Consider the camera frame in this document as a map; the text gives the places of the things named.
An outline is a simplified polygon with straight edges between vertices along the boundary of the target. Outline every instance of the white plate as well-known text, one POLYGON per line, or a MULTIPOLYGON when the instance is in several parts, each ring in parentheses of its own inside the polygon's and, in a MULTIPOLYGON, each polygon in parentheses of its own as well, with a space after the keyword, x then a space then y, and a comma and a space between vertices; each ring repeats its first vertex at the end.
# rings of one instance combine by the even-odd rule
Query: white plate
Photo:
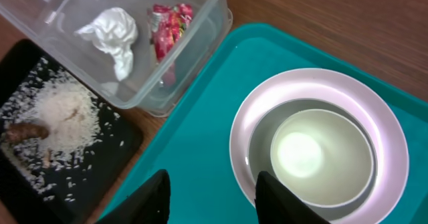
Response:
POLYGON ((405 136, 387 103, 375 92, 354 78, 330 70, 307 68, 280 73, 261 83, 244 100, 233 121, 229 143, 233 173, 241 190, 254 205, 248 148, 256 124, 277 105, 308 98, 329 102, 354 116, 370 136, 376 154, 372 193, 355 212, 333 223, 379 223, 394 209, 407 182, 405 136))

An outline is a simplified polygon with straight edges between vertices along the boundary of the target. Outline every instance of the gray bowl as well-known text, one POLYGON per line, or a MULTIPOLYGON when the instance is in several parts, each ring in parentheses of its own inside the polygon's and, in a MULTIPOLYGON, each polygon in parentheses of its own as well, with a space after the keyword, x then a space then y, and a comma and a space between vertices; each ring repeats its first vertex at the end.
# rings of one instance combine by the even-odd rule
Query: gray bowl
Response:
MULTIPOLYGON (((331 103, 327 103, 321 100, 291 100, 289 102, 276 106, 268 113, 266 113, 265 116, 258 122, 253 134, 251 135, 251 141, 249 143, 248 149, 248 161, 254 183, 257 181, 257 176, 260 171, 267 171, 269 174, 276 177, 270 160, 270 146, 272 144, 272 139, 278 127, 291 115, 303 110, 311 109, 329 110, 350 120, 365 135, 366 139, 370 143, 372 152, 375 152, 374 148, 372 147, 372 141, 370 139, 370 136, 367 134, 366 130, 347 111, 331 103)), ((370 177, 370 183, 368 187, 364 190, 364 193, 360 195, 356 200, 341 207, 322 208, 308 205, 309 208, 311 208, 313 211, 315 211, 317 214, 319 214, 321 217, 325 218, 328 221, 341 219, 359 208, 366 201, 366 199, 370 195, 370 192, 372 191, 373 185, 375 184, 377 162, 375 156, 373 158, 374 172, 373 175, 370 177)))

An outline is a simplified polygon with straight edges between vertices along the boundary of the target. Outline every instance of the black object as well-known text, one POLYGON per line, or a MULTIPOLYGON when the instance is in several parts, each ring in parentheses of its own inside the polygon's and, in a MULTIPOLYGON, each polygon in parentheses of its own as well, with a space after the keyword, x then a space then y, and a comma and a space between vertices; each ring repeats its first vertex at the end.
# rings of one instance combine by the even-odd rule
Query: black object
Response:
POLYGON ((96 224, 167 224, 171 183, 160 170, 96 224))
MULTIPOLYGON (((160 170, 96 224, 167 224, 170 196, 168 172, 160 170)), ((255 208, 259 224, 328 224, 266 171, 258 175, 255 208)))
MULTIPOLYGON (((48 60, 50 70, 63 68, 29 40, 18 42, 9 51, 0 63, 0 106, 20 83, 28 80, 30 71, 35 69, 42 57, 48 60)), ((43 80, 50 78, 43 72, 38 77, 43 80)), ((102 142, 86 148, 88 152, 80 168, 61 171, 43 169, 46 183, 56 183, 57 186, 42 195, 33 190, 0 150, 0 199, 18 223, 83 223, 141 145, 141 131, 123 117, 116 119, 114 111, 100 97, 97 101, 97 105, 102 106, 98 113, 102 134, 97 139, 102 142), (69 182, 76 185, 69 188, 69 182), (70 198, 75 201, 65 201, 68 194, 72 194, 70 198), (43 201, 50 195, 55 196, 54 200, 43 201)), ((0 134, 2 132, 3 121, 0 120, 0 134)))
POLYGON ((255 208, 260 224, 328 224, 266 171, 257 178, 255 208))

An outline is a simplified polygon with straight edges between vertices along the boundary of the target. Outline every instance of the white bowl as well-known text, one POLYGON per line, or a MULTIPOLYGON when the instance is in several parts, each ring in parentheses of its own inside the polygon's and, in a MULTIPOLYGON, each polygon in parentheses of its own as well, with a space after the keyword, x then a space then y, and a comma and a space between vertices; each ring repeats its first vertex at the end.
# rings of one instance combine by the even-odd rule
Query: white bowl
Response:
POLYGON ((353 202, 365 192, 374 171, 362 131, 329 110, 304 110, 287 118, 276 130, 270 156, 278 180, 316 207, 353 202))

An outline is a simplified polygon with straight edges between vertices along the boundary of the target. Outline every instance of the rice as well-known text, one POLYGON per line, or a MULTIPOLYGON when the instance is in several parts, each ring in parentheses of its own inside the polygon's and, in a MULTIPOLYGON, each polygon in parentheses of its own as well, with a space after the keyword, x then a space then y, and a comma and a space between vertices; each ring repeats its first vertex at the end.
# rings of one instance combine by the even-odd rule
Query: rice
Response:
MULTIPOLYGON (((47 63, 42 58, 37 68, 45 71, 45 66, 40 66, 47 63)), ((93 101, 97 97, 65 70, 48 72, 51 78, 41 83, 42 79, 32 70, 29 74, 30 81, 21 83, 0 108, 5 129, 13 123, 35 120, 41 121, 49 129, 49 136, 44 140, 32 138, 14 146, 0 145, 5 156, 39 194, 54 185, 45 183, 42 177, 44 172, 35 176, 31 171, 47 167, 55 168, 55 171, 64 168, 70 170, 72 166, 78 168, 78 163, 82 163, 84 159, 84 149, 96 142, 96 136, 100 132, 99 109, 93 101), (32 86, 31 79, 36 80, 35 85, 41 87, 32 86), (50 165, 43 166, 40 160, 48 152, 51 153, 50 165)))
POLYGON ((44 198, 43 198, 43 201, 52 201, 54 198, 55 198, 55 196, 50 195, 50 196, 48 196, 48 197, 44 197, 44 198))

